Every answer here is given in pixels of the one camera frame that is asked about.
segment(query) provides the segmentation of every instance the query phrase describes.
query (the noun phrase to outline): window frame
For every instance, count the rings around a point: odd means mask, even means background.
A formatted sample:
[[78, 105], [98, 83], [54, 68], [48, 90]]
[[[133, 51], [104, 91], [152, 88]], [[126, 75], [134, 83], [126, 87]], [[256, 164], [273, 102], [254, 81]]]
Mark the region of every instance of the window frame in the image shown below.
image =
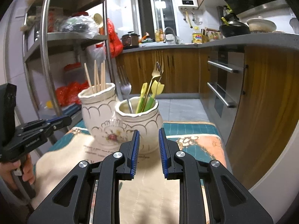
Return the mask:
[[[172, 7], [173, 7], [173, 13], [174, 13], [174, 22], [175, 22], [175, 30], [176, 30], [176, 35], [179, 36], [179, 29], [178, 29], [178, 18], [177, 18], [177, 11], [176, 11], [176, 3], [175, 0], [172, 1]], [[150, 0], [151, 7], [152, 7], [152, 18], [153, 18], [153, 25], [154, 25], [154, 30], [157, 29], [157, 20], [156, 20], [156, 13], [155, 13], [155, 4], [154, 0]], [[140, 14], [139, 14], [139, 3], [138, 0], [135, 0], [136, 4], [136, 16], [137, 16], [137, 27], [138, 27], [138, 33], [140, 36], [143, 36], [141, 34], [141, 22], [140, 22]], [[162, 29], [163, 31], [165, 30], [165, 24], [164, 24], [164, 16], [163, 14], [163, 9], [160, 8], [160, 14], [161, 14], [161, 23], [162, 23]]]

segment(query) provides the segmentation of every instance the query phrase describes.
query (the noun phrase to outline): metal screw head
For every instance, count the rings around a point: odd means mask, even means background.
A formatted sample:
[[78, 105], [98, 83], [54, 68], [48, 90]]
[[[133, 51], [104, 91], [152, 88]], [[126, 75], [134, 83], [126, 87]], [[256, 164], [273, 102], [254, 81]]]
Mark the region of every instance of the metal screw head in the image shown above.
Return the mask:
[[87, 164], [88, 164], [87, 161], [81, 161], [81, 162], [79, 162], [79, 167], [86, 167]]
[[217, 160], [213, 160], [213, 161], [211, 162], [211, 164], [212, 164], [213, 167], [219, 167], [219, 166], [220, 166], [220, 162], [217, 161]]
[[120, 158], [120, 157], [122, 157], [122, 153], [121, 152], [115, 152], [114, 154], [113, 154], [113, 157], [115, 157], [115, 158]]
[[184, 152], [182, 152], [182, 151], [178, 151], [178, 152], [176, 152], [176, 155], [178, 157], [184, 157], [186, 154]]

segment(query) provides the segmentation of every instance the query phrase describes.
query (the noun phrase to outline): white ceramic pot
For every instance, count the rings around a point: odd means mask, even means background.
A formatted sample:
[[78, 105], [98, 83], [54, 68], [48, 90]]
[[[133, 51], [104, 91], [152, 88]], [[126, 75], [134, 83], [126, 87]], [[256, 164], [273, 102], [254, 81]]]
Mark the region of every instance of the white ceramic pot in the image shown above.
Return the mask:
[[115, 105], [119, 102], [115, 94], [115, 84], [106, 83], [107, 89], [93, 93], [91, 88], [78, 94], [82, 102], [82, 116], [89, 133], [100, 144], [99, 147], [117, 151], [124, 142], [117, 132]]
[[271, 33], [276, 30], [276, 24], [274, 22], [263, 19], [261, 16], [248, 19], [246, 22], [252, 33]]
[[[133, 97], [130, 101], [133, 112], [135, 112], [139, 97]], [[162, 127], [163, 119], [158, 110], [158, 105], [158, 101], [155, 101], [153, 108], [139, 114], [130, 114], [126, 100], [118, 102], [115, 106], [116, 124], [121, 124], [119, 130], [127, 139], [132, 139], [134, 130], [140, 132], [139, 153], [141, 154], [153, 152], [159, 147], [158, 131]]]

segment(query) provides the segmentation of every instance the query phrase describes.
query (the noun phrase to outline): oven door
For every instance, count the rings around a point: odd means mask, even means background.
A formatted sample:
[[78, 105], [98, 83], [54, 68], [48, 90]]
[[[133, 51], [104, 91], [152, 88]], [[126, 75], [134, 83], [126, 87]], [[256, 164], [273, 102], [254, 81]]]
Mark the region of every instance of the oven door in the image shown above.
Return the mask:
[[226, 144], [243, 92], [244, 54], [238, 52], [212, 51], [208, 58], [210, 88], [207, 114], [217, 126]]

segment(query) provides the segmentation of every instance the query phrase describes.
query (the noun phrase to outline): faucet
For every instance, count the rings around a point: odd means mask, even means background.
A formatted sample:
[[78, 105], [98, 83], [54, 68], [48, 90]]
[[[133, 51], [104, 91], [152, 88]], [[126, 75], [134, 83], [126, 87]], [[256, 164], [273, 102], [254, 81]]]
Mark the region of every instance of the faucet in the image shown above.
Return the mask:
[[174, 33], [173, 28], [166, 27], [166, 28], [164, 29], [164, 33], [165, 33], [166, 29], [170, 29], [170, 30], [172, 31], [172, 34], [173, 34], [173, 36], [174, 36], [175, 44], [178, 44], [178, 39], [177, 39], [177, 37], [175, 36], [175, 33]]

